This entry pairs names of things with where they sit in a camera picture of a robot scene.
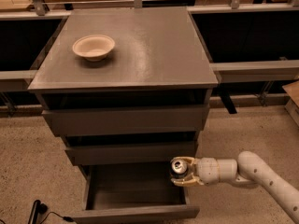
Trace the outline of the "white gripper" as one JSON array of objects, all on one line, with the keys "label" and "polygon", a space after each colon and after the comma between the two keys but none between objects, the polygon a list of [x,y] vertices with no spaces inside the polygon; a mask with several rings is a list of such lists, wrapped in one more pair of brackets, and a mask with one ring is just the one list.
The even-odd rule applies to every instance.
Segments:
[{"label": "white gripper", "polygon": [[171,182],[178,187],[194,187],[200,185],[212,185],[220,182],[218,162],[214,158],[202,158],[197,160],[193,157],[175,157],[173,160],[184,160],[188,165],[188,172],[196,170],[194,174],[182,178],[171,178]]}]

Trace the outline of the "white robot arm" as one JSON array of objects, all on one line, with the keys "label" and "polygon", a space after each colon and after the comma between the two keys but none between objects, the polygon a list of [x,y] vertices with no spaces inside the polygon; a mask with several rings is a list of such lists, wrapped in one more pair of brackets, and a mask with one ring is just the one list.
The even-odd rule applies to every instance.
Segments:
[{"label": "white robot arm", "polygon": [[242,151],[237,159],[175,157],[171,182],[178,187],[228,183],[235,187],[260,185],[295,223],[299,224],[299,190],[279,176],[260,156]]}]

